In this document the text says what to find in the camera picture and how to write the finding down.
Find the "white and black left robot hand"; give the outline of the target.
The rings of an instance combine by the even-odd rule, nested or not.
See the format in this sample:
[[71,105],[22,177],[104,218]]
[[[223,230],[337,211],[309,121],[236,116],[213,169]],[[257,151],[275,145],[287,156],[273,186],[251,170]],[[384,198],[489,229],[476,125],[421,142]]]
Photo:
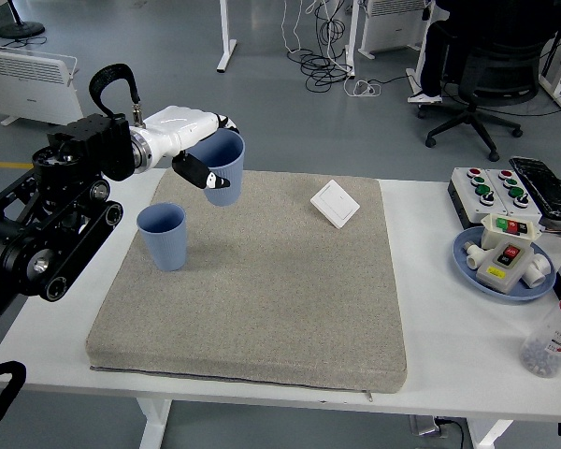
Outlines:
[[214,174],[188,151],[220,129],[237,132],[228,117],[201,109],[169,106],[130,128],[136,174],[155,167],[162,158],[172,159],[173,170],[193,186],[222,189],[230,180]]

